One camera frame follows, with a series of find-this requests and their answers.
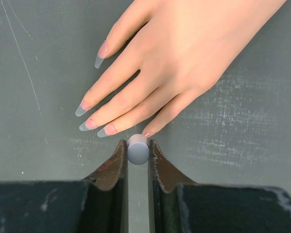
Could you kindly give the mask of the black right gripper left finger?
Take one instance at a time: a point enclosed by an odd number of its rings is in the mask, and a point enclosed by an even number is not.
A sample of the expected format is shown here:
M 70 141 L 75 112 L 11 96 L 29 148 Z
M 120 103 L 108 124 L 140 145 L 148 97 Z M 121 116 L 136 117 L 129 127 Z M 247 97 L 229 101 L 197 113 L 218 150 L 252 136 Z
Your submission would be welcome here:
M 128 232 L 128 144 L 120 140 L 112 156 L 83 180 L 88 184 L 79 233 Z

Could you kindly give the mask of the mannequin hand with nails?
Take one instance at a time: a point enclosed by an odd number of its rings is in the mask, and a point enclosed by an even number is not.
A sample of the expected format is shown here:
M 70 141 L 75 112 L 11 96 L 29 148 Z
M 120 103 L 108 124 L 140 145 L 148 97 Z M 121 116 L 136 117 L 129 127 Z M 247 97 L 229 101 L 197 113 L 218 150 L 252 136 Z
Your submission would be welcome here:
M 135 0 L 113 25 L 95 67 L 118 53 L 84 95 L 82 116 L 113 91 L 79 129 L 115 135 L 150 119 L 151 137 L 211 89 L 283 6 L 282 0 Z

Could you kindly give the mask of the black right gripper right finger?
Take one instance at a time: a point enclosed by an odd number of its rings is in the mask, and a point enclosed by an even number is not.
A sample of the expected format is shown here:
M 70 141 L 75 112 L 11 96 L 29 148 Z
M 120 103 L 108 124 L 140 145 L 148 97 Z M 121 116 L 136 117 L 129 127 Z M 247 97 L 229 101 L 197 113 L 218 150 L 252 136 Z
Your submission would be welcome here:
M 158 142 L 149 140 L 148 209 L 151 233 L 180 233 L 177 186 L 195 182 L 163 154 Z

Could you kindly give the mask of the white nail polish brush cap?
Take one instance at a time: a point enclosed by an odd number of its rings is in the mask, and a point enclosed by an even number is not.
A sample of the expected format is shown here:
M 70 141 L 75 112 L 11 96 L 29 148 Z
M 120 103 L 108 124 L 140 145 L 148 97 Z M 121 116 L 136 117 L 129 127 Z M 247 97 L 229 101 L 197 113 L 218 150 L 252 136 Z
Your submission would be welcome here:
M 134 134 L 128 140 L 128 160 L 134 165 L 142 165 L 149 159 L 147 138 L 142 134 Z

